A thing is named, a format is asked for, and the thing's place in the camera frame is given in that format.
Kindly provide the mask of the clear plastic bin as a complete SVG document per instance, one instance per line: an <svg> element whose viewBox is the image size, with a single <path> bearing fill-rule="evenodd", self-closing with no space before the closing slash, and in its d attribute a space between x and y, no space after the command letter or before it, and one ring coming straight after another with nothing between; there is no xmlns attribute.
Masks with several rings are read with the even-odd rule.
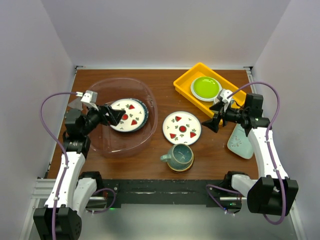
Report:
<svg viewBox="0 0 320 240"><path fill-rule="evenodd" d="M91 148L107 158L129 157L145 149L158 124L158 107L151 89L144 82L128 77L107 78L89 89L97 92L96 104L99 106L111 106L120 99L137 99L148 110L146 123L134 132L119 132L111 126L98 125L89 135Z"/></svg>

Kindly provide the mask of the teal glazed mug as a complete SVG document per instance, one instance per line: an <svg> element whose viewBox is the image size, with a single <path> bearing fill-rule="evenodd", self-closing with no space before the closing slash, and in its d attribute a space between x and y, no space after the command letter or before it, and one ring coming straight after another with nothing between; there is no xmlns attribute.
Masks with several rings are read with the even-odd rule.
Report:
<svg viewBox="0 0 320 240"><path fill-rule="evenodd" d="M162 155L160 160L173 168L188 167L194 160L194 153L188 145L176 144L169 149L167 154Z"/></svg>

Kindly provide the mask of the light blue mug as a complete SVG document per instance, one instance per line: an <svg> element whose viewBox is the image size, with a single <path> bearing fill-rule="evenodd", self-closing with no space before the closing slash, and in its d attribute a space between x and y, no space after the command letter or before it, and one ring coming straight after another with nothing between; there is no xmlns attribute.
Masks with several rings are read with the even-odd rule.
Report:
<svg viewBox="0 0 320 240"><path fill-rule="evenodd" d="M221 101L221 98L219 96L217 96L214 101L213 101L213 104L218 104L219 102Z"/></svg>

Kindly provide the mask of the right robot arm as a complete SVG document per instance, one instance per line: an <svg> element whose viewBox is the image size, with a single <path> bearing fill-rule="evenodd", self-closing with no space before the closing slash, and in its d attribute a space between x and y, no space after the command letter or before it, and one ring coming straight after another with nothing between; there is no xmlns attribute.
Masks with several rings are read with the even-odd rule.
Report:
<svg viewBox="0 0 320 240"><path fill-rule="evenodd" d="M247 199L251 213L287 216L294 203L299 186L283 169L273 142L270 120L263 117L263 96L248 93L241 108L232 107L232 92L223 89L218 102L210 107L213 118L202 123L213 132L218 132L219 123L232 122L241 125L255 155L258 179L247 174L230 171L225 176L223 192L230 197L237 193Z"/></svg>

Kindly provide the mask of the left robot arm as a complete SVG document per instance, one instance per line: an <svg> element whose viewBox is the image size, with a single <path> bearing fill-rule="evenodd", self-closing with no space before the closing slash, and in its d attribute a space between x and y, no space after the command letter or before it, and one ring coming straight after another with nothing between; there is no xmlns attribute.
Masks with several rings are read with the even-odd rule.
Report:
<svg viewBox="0 0 320 240"><path fill-rule="evenodd" d="M107 104L91 107L87 114L76 108L65 113L59 172L44 206L33 214L40 239L79 239L82 215L90 197L99 196L104 190L99 172L79 176L91 145L89 133L98 125L117 126L125 113Z"/></svg>

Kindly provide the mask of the yellow plastic tray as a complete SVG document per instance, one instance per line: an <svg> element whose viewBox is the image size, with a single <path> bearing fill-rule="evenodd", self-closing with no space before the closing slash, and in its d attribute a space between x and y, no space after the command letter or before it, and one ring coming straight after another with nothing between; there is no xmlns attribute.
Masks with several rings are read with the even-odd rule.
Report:
<svg viewBox="0 0 320 240"><path fill-rule="evenodd" d="M196 65L194 65L191 69L189 69L187 72L185 72L182 76L180 76L173 82L175 90L179 94L185 97L188 101L190 101L207 116L212 118L214 113L210 110L210 107L213 105L213 103L197 99L191 91L192 82L199 77L212 77L220 83L223 89L228 89L232 92L235 92L240 86L240 84L238 83L237 85L234 85L233 83L231 83L230 81L228 81L227 79L225 79L217 72L213 71L201 62L198 62Z"/></svg>

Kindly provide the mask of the grey triangular marker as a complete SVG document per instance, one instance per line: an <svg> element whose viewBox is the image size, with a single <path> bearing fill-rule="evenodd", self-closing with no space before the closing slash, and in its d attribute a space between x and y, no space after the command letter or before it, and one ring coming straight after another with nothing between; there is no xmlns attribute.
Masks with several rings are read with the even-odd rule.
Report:
<svg viewBox="0 0 320 240"><path fill-rule="evenodd" d="M83 103L81 102L81 98L80 97L78 97L75 100L71 101L67 106L72 108L72 109L78 109L80 111L83 110Z"/></svg>

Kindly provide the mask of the aluminium frame rail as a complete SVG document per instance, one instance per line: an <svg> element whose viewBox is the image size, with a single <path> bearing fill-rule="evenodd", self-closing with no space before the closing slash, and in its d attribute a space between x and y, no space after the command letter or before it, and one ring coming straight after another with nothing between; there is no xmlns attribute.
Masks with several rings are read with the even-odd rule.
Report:
<svg viewBox="0 0 320 240"><path fill-rule="evenodd" d="M35 187L31 192L30 204L27 208L27 214L23 222L19 240L40 240L36 229L33 215L38 207L43 207L44 202L48 199L55 184L55 179L37 179Z"/></svg>

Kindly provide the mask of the yellow rimmed dark bowl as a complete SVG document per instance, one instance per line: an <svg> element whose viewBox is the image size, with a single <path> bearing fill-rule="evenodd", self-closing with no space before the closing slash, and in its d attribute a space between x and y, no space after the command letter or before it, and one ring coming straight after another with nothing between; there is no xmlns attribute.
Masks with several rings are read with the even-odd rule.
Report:
<svg viewBox="0 0 320 240"><path fill-rule="evenodd" d="M183 172L187 172L189 171L192 167L193 167L193 164L194 164L194 159L190 162L190 164L188 166L185 166L183 168L176 168L176 167L172 167L170 166L168 163L168 167L171 171L175 172L175 173L183 173Z"/></svg>

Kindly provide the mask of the watermelon pattern plate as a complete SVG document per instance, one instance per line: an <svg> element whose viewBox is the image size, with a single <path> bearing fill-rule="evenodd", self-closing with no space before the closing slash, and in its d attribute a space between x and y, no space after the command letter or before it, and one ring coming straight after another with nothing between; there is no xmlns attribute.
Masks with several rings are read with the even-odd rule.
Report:
<svg viewBox="0 0 320 240"><path fill-rule="evenodd" d="M197 117L186 111L175 111L163 121L162 133L173 145L192 145L198 141L202 126Z"/></svg>
<svg viewBox="0 0 320 240"><path fill-rule="evenodd" d="M143 102L135 98L123 98L110 105L114 110L125 110L117 126L110 127L115 131L128 133L141 129L148 120L149 112Z"/></svg>

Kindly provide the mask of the lime green plate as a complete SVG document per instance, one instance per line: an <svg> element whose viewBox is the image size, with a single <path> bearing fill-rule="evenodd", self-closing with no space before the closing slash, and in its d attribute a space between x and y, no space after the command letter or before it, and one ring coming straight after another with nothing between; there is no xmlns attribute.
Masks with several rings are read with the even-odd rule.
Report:
<svg viewBox="0 0 320 240"><path fill-rule="evenodd" d="M220 84L212 77L198 77L193 82L193 91L201 98L211 99L220 92Z"/></svg>

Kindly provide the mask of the pale blue rimmed plate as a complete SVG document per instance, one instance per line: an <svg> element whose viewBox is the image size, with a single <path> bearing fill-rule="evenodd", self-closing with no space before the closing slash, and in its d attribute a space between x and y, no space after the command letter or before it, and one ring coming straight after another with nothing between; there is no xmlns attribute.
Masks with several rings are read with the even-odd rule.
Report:
<svg viewBox="0 0 320 240"><path fill-rule="evenodd" d="M213 102L214 101L214 99L218 96L218 94L220 93L218 93L215 97L213 97L213 98L202 98L202 97L199 97L195 92L194 92L194 90L192 89L192 87L193 87L193 83L194 83L194 81L191 83L191 85L190 85L190 90L191 90L191 93L198 99L198 100L201 100L201 101L204 101L204 102Z"/></svg>

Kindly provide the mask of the pale green rectangular dish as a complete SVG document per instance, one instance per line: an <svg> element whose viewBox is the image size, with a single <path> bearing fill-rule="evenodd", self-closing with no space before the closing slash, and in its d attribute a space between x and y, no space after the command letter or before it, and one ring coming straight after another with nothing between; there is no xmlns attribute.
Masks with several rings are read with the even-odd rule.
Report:
<svg viewBox="0 0 320 240"><path fill-rule="evenodd" d="M249 160L254 155L254 149L246 136L245 130L237 124L227 142L227 148L243 159Z"/></svg>

